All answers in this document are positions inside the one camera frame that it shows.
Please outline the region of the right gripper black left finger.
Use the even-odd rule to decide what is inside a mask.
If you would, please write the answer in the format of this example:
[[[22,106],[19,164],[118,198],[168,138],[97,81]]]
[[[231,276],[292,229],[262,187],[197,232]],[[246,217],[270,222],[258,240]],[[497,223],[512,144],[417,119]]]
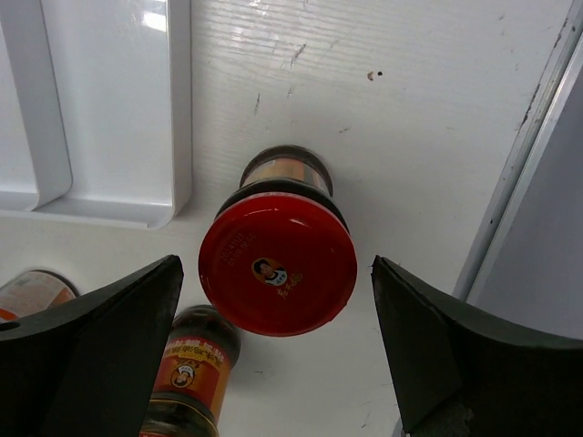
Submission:
[[[136,436],[183,281],[168,255],[1,325],[4,436]]]

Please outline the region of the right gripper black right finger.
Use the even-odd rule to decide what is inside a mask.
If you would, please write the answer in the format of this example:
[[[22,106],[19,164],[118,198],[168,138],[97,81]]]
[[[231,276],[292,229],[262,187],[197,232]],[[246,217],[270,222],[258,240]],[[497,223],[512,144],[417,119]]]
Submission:
[[[498,318],[376,257],[375,307],[405,436],[579,436],[582,343]]]

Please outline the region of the white-lid sauce jar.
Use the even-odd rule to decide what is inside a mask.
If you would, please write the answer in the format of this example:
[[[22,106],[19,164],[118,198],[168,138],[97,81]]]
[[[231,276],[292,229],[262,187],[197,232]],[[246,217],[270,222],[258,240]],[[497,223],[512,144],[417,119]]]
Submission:
[[[1,322],[19,320],[78,296],[72,283],[53,271],[23,271],[1,286]]]

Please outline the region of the red-lid chili sauce jar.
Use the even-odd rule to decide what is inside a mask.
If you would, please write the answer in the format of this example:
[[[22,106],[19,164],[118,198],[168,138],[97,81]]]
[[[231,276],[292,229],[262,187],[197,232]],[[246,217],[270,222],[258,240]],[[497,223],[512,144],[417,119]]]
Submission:
[[[268,147],[243,170],[199,250],[209,301],[238,327],[291,337],[333,320],[350,299],[357,257],[330,172],[305,147]]]

